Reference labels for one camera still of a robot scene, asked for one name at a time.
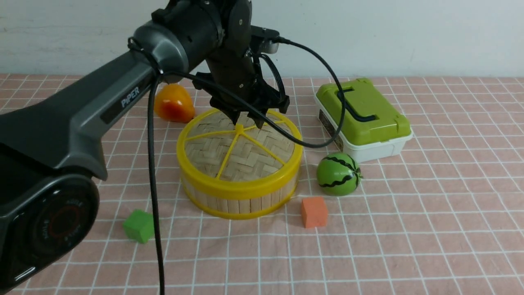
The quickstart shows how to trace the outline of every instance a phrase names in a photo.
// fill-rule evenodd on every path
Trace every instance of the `white plastic container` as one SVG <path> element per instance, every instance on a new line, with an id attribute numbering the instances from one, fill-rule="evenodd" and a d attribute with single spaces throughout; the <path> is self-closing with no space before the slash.
<path id="1" fill-rule="evenodd" d="M 316 105 L 319 107 L 318 119 L 320 120 L 324 130 L 333 136 L 338 125 L 334 122 L 333 118 L 326 111 L 324 106 L 320 103 L 316 96 L 313 96 Z M 413 138 L 413 129 L 410 127 L 410 134 L 401 138 L 395 138 L 383 142 L 375 142 L 365 145 L 353 145 L 349 142 L 342 132 L 339 133 L 335 140 L 335 145 L 338 149 L 351 156 L 357 163 L 364 163 L 367 161 L 382 159 L 385 157 L 399 155 L 406 142 Z"/>

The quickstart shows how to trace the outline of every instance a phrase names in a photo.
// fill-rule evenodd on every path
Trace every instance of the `white wall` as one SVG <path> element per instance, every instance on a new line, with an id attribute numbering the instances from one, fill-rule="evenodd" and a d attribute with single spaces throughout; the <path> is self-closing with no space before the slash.
<path id="1" fill-rule="evenodd" d="M 340 76 L 524 76 L 523 0 L 253 2 L 253 24 L 310 46 Z M 0 72 L 88 73 L 165 3 L 0 0 Z M 274 61 L 283 76 L 328 75 L 299 49 Z"/>

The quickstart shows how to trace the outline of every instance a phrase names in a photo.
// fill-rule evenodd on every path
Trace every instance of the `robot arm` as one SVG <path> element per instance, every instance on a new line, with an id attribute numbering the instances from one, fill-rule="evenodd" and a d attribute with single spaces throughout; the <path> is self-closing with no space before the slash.
<path id="1" fill-rule="evenodd" d="M 206 61 L 211 73 L 197 76 L 263 114 L 287 111 L 289 97 L 265 83 L 257 58 L 276 52 L 268 39 L 278 32 L 251 26 L 251 15 L 251 0 L 171 0 L 131 39 L 148 55 L 130 50 L 45 101 L 0 115 L 0 294 L 60 259 L 91 230 L 99 206 L 92 178 L 107 179 L 101 138 L 151 90 L 157 70 L 189 73 Z M 248 111 L 194 85 L 233 122 Z"/>

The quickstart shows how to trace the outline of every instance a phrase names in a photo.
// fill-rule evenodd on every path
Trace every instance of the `box handle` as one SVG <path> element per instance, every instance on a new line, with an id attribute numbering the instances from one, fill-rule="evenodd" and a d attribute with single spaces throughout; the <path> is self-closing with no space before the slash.
<path id="1" fill-rule="evenodd" d="M 351 91 L 355 91 L 353 89 L 353 87 L 349 87 L 347 89 L 344 89 L 344 92 L 337 91 L 337 97 L 341 100 L 341 103 L 342 103 L 343 99 L 346 99 L 346 96 L 344 95 L 344 93 L 351 92 Z M 369 115 L 369 116 L 363 117 L 363 116 L 357 114 L 357 112 L 355 111 L 355 109 L 353 109 L 353 107 L 351 106 L 350 102 L 347 99 L 346 99 L 346 102 L 347 102 L 346 103 L 346 110 L 358 122 L 371 122 L 371 121 L 377 120 L 377 116 L 376 115 Z"/>

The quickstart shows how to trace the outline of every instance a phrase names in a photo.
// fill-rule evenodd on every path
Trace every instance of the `woven bamboo lid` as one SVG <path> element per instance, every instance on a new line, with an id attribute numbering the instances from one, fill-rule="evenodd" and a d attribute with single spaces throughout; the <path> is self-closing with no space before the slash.
<path id="1" fill-rule="evenodd" d="M 290 132 L 278 117 L 273 122 Z M 222 112 L 200 120 L 188 132 L 185 154 L 201 173 L 228 182 L 249 182 L 269 176 L 286 164 L 296 145 L 271 126 L 257 128 L 242 114 L 237 125 Z"/>

